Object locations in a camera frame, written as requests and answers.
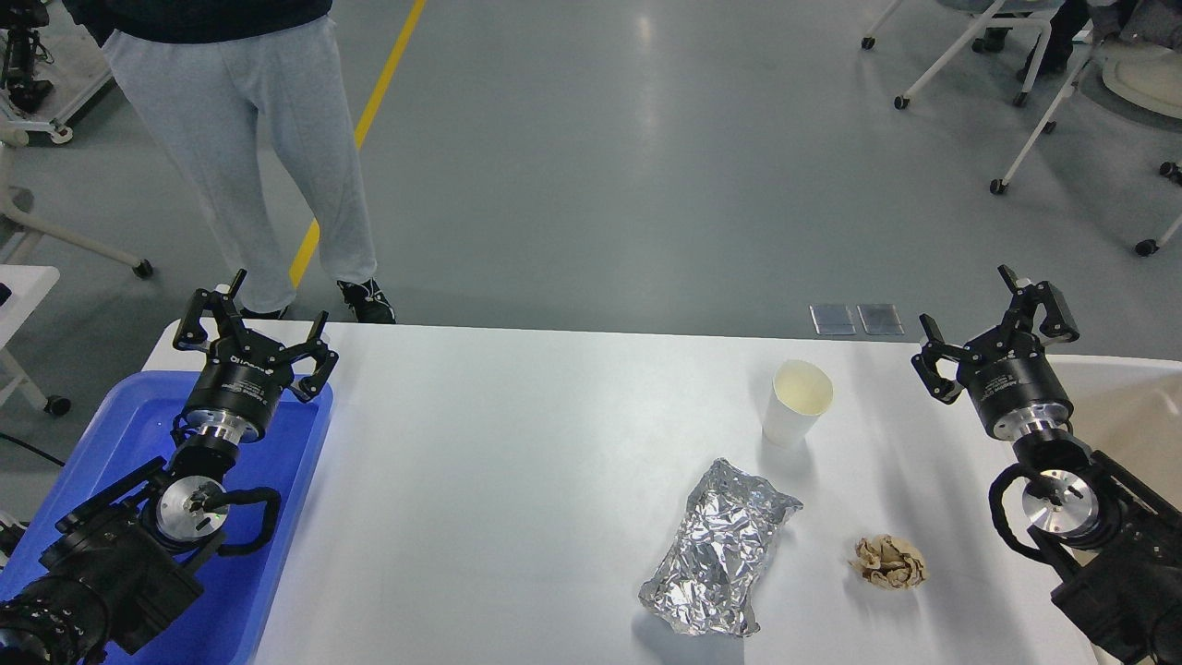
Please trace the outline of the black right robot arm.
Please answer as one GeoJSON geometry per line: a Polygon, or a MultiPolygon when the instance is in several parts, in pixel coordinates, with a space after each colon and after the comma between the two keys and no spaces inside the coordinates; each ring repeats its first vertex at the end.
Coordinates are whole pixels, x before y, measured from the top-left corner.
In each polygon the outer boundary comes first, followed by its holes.
{"type": "Polygon", "coordinates": [[[1012,446],[1017,462],[989,485],[992,524],[1009,550],[1056,571],[1056,608],[1123,664],[1177,664],[1178,510],[1076,437],[1072,400],[1046,354],[1079,337],[1061,292],[1005,265],[999,274],[1009,292],[1001,321],[954,345],[922,315],[913,369],[942,404],[966,395],[983,432],[1012,446]]]}

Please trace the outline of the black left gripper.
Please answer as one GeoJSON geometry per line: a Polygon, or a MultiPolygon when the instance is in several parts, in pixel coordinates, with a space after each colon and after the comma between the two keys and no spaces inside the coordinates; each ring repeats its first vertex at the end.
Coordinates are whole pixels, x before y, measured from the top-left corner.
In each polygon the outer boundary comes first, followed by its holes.
{"type": "Polygon", "coordinates": [[[322,338],[329,319],[326,309],[311,322],[300,344],[284,346],[265,335],[247,339],[246,325],[234,304],[246,276],[247,270],[236,270],[225,292],[195,291],[177,325],[173,348],[207,354],[199,382],[181,411],[186,424],[196,428],[213,420],[216,412],[232,413],[247,424],[241,441],[260,441],[277,413],[282,387],[300,403],[317,399],[339,354],[322,338]],[[216,338],[210,337],[202,319],[215,321],[216,338]],[[297,380],[296,361],[309,358],[314,361],[312,373],[297,380]]]}

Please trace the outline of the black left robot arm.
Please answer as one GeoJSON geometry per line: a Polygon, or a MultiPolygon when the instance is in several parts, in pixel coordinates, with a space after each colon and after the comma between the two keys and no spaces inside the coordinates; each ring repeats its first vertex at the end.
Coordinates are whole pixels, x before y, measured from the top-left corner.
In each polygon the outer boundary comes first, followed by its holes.
{"type": "Polygon", "coordinates": [[[56,522],[43,576],[4,601],[5,664],[100,664],[109,643],[135,653],[203,593],[207,560],[248,556],[269,545],[282,493],[229,490],[225,476],[245,443],[269,430],[282,392],[301,403],[326,387],[338,354],[322,337],[285,345],[248,328],[227,291],[199,289],[173,345],[201,352],[204,367],[173,422],[173,457],[156,457],[76,506],[56,522]]]}

